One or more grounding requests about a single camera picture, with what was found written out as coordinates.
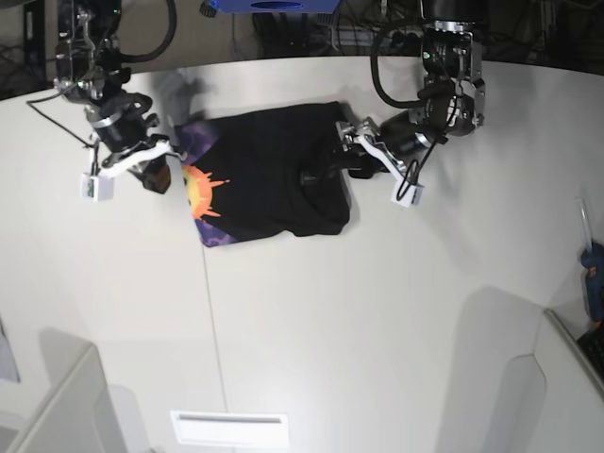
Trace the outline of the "black robot arm on image right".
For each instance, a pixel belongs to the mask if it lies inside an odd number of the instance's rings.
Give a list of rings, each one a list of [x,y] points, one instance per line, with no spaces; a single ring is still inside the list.
[[[422,1],[415,17],[380,25],[369,48],[370,73],[377,96],[399,114],[378,125],[355,118],[348,105],[335,125],[339,145],[318,163],[306,164],[300,182],[309,188],[346,171],[353,178],[378,173],[395,177],[397,197],[418,188],[428,158],[451,137],[464,137],[484,121],[485,82],[482,41],[487,25],[483,1]],[[412,100],[397,100],[379,74],[382,45],[408,27],[420,33],[423,84]]]

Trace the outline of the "black robot arm on image left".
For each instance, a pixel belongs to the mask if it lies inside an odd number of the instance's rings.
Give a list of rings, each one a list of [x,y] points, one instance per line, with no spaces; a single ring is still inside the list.
[[[90,169],[81,179],[84,197],[100,201],[112,196],[112,183],[124,173],[143,188],[164,194],[171,186],[169,157],[185,159],[185,152],[168,136],[152,133],[159,116],[146,94],[124,88],[131,64],[159,57],[176,34],[176,4],[166,4],[167,30],[159,46],[141,55],[122,52],[117,38],[122,16],[119,1],[61,1],[58,5],[59,41],[54,80],[56,95],[83,107],[92,134],[80,143],[90,152]]]

